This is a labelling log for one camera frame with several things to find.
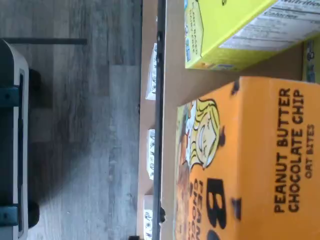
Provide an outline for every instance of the nutrition label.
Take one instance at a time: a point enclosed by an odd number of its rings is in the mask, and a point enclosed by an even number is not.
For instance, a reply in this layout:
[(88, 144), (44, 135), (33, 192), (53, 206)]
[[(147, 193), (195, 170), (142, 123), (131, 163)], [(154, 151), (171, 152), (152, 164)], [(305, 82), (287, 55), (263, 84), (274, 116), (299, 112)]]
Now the nutrition label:
[(278, 0), (219, 47), (276, 52), (317, 33), (320, 0)]

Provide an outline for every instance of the yellow box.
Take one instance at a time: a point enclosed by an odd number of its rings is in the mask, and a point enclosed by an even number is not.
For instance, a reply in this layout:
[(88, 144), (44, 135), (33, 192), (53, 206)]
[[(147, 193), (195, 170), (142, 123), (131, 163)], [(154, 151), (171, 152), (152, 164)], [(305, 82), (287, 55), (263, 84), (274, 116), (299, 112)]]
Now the yellow box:
[(320, 0), (184, 0), (185, 67), (244, 69), (320, 32)]
[(241, 77), (178, 108), (175, 240), (320, 239), (320, 85)]
[(303, 47), (302, 80), (320, 84), (320, 36), (305, 41)]

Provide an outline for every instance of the orange box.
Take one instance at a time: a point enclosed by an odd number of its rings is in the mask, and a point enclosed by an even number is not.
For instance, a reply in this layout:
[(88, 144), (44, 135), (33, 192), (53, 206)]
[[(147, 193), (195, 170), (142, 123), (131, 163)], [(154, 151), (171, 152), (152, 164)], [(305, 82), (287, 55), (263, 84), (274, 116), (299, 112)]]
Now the orange box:
[(173, 239), (319, 240), (319, 103), (320, 85), (241, 77), (180, 106)]

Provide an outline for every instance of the wooden floor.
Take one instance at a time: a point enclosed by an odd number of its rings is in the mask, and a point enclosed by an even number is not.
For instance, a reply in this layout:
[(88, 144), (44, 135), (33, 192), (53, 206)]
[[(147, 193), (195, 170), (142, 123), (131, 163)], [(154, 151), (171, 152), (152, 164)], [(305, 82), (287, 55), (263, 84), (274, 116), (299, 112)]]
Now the wooden floor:
[(140, 0), (0, 0), (0, 37), (87, 38), (19, 45), (42, 74), (30, 92), (29, 240), (126, 240), (136, 233)]

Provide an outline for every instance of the blonde hair drawing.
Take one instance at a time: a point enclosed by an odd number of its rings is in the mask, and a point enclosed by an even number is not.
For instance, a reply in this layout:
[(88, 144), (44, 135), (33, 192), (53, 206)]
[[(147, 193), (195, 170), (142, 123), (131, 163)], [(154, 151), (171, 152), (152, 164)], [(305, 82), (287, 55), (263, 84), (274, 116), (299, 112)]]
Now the blonde hair drawing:
[(189, 167), (200, 164), (206, 168), (213, 161), (219, 145), (220, 120), (213, 99), (196, 101), (195, 121), (192, 128)]

